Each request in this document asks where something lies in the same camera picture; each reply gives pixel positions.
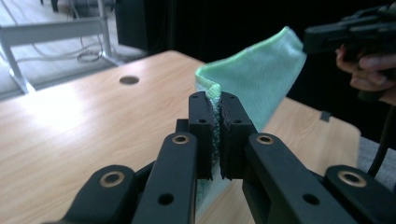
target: cable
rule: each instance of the cable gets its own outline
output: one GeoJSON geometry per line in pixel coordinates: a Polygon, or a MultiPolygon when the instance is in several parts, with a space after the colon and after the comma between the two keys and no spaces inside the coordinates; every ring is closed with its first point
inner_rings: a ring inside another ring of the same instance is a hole
{"type": "Polygon", "coordinates": [[[18,59],[17,63],[29,62],[29,61],[56,61],[56,60],[74,60],[77,59],[80,63],[92,63],[96,62],[103,56],[103,44],[99,36],[98,43],[92,43],[87,46],[84,45],[82,37],[80,38],[81,49],[59,54],[59,55],[50,55],[48,53],[43,52],[39,49],[35,44],[32,44],[34,50],[41,56],[41,57],[30,57],[30,58],[22,58],[18,59]],[[100,46],[99,49],[89,49],[93,46],[100,46]],[[86,57],[94,56],[93,59],[85,59],[86,57]]]}
{"type": "Polygon", "coordinates": [[[71,7],[70,9],[71,9],[71,14],[73,15],[73,18],[75,18],[75,16],[76,16],[76,18],[79,19],[80,16],[78,14],[78,11],[77,11],[74,3],[72,3],[72,0],[69,0],[69,6],[71,7]]]}
{"type": "Polygon", "coordinates": [[[379,171],[379,168],[382,165],[382,162],[385,159],[385,156],[387,155],[389,148],[389,134],[391,128],[395,125],[395,112],[396,112],[396,106],[392,105],[388,111],[387,118],[385,119],[385,124],[381,133],[381,139],[380,139],[378,151],[376,152],[373,163],[370,166],[369,171],[367,172],[367,174],[372,177],[376,176],[376,174],[379,171]]]}
{"type": "Polygon", "coordinates": [[[6,9],[8,16],[12,19],[12,21],[14,21],[15,25],[18,25],[18,21],[15,19],[14,15],[11,13],[11,11],[7,7],[7,4],[4,2],[4,0],[1,0],[1,3],[3,4],[4,8],[6,9]]]}

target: table surface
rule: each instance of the table surface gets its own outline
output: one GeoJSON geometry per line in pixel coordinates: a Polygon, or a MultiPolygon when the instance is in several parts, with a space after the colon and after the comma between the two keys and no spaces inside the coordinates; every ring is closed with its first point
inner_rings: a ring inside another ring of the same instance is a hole
{"type": "MultiPolygon", "coordinates": [[[[157,157],[177,119],[188,116],[202,62],[167,51],[0,104],[0,223],[62,218],[97,170],[138,170],[157,157]],[[120,83],[137,77],[136,84],[120,83]]],[[[355,166],[360,132],[285,98],[263,130],[319,174],[355,166]]],[[[241,182],[224,190],[200,223],[253,223],[241,182]]]]}

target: screw hole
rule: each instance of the screw hole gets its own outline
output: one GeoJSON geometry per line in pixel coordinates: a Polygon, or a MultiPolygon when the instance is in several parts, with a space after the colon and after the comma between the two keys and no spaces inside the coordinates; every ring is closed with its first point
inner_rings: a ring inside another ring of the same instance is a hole
{"type": "Polygon", "coordinates": [[[120,179],[120,176],[119,175],[116,175],[116,174],[113,174],[113,175],[108,175],[106,178],[105,178],[105,181],[107,182],[107,183],[115,183],[117,180],[119,180],[120,179]]]}
{"type": "Polygon", "coordinates": [[[310,203],[310,204],[313,204],[313,205],[318,205],[318,204],[320,204],[320,200],[317,198],[317,196],[312,195],[312,194],[305,194],[305,195],[303,195],[303,199],[304,199],[307,203],[310,203]]]}
{"type": "Polygon", "coordinates": [[[162,204],[162,205],[168,205],[170,203],[172,203],[174,200],[174,196],[170,193],[165,193],[160,195],[160,197],[158,197],[158,203],[162,204]]]}
{"type": "Polygon", "coordinates": [[[356,176],[354,176],[354,175],[345,174],[344,177],[345,177],[347,180],[349,180],[349,181],[351,181],[351,182],[353,182],[353,183],[358,183],[358,182],[359,182],[359,179],[358,179],[356,176]]]}
{"type": "Polygon", "coordinates": [[[262,140],[263,142],[271,142],[271,139],[269,137],[261,137],[260,140],[262,140]]]}

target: green cloth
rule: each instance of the green cloth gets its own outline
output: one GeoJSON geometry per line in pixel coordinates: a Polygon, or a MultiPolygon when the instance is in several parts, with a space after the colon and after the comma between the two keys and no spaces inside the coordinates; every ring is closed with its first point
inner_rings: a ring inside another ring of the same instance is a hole
{"type": "MultiPolygon", "coordinates": [[[[263,40],[229,58],[207,63],[196,71],[196,88],[205,91],[219,121],[219,97],[222,91],[239,98],[257,131],[261,131],[286,96],[306,59],[303,43],[285,27],[278,34],[263,40]]],[[[214,133],[213,181],[199,180],[197,216],[214,201],[230,183],[221,180],[217,144],[219,130],[214,133]]]]}

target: finger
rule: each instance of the finger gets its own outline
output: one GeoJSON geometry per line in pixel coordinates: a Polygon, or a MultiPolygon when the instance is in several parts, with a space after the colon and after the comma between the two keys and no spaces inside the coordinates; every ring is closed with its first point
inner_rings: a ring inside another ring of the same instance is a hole
{"type": "Polygon", "coordinates": [[[379,100],[390,105],[396,105],[396,87],[385,91],[384,95],[379,100]]]}
{"type": "Polygon", "coordinates": [[[364,70],[358,70],[357,72],[352,73],[352,76],[368,79],[367,77],[369,76],[369,72],[364,70]]]}
{"type": "Polygon", "coordinates": [[[381,71],[396,67],[396,54],[371,54],[359,60],[362,69],[381,71]]]}
{"type": "Polygon", "coordinates": [[[335,63],[338,68],[343,70],[344,72],[347,73],[358,73],[360,71],[359,64],[358,63],[352,63],[352,62],[345,62],[344,57],[345,57],[345,51],[343,49],[339,49],[336,51],[337,55],[335,58],[335,63]]]}
{"type": "Polygon", "coordinates": [[[368,79],[352,76],[352,79],[350,79],[350,85],[361,91],[383,91],[395,86],[395,82],[387,80],[382,85],[376,85],[368,79]]]}
{"type": "Polygon", "coordinates": [[[376,71],[368,73],[366,78],[377,86],[383,85],[387,81],[386,76],[376,71]]]}

